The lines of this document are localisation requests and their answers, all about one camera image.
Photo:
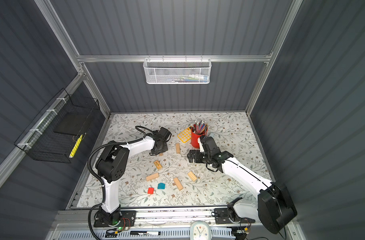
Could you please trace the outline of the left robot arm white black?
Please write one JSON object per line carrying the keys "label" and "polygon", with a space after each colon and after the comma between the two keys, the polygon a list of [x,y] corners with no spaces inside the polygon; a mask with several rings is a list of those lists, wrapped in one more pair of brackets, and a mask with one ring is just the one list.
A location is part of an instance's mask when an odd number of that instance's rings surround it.
{"label": "left robot arm white black", "polygon": [[172,134],[161,127],[152,131],[143,126],[136,126],[143,136],[129,142],[110,141],[96,148],[88,159],[88,170],[101,183],[103,188],[102,210],[111,214],[119,209],[117,181],[124,175],[128,159],[142,152],[156,156],[168,150],[168,141]]}

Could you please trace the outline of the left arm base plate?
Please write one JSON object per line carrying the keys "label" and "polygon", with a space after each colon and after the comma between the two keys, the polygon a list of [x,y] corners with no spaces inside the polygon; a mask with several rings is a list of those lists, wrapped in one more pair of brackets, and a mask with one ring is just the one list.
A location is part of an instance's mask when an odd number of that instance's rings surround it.
{"label": "left arm base plate", "polygon": [[94,216],[93,227],[129,228],[134,225],[136,215],[136,211],[115,211],[109,214],[104,210],[99,209]]}

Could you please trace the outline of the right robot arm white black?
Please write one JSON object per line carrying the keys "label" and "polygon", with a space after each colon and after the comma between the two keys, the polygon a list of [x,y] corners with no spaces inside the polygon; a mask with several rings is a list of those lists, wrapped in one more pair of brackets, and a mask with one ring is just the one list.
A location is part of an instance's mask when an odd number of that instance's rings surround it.
{"label": "right robot arm white black", "polygon": [[211,172],[221,172],[240,183],[254,197],[250,202],[237,197],[226,208],[215,209],[217,224],[260,222],[272,234],[278,234],[297,216],[297,210],[284,183],[266,179],[239,162],[233,154],[216,145],[212,137],[200,137],[199,148],[190,150],[188,161],[204,164]]}

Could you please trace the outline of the grooved light wood block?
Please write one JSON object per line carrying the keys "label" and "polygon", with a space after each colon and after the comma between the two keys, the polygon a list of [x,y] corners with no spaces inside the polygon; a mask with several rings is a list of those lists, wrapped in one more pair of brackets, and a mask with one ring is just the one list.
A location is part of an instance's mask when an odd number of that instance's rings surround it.
{"label": "grooved light wood block", "polygon": [[188,172],[187,173],[188,177],[193,181],[193,182],[196,182],[198,180],[197,176],[192,172]]}

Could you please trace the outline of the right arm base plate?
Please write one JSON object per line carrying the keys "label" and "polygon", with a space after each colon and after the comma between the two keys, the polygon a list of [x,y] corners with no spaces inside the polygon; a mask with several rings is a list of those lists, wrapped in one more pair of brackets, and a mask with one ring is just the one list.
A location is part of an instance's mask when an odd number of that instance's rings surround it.
{"label": "right arm base plate", "polygon": [[215,219],[215,223],[218,225],[221,224],[254,224],[255,220],[250,218],[241,218],[239,217],[235,211],[230,210],[229,208],[215,208],[211,215]]}

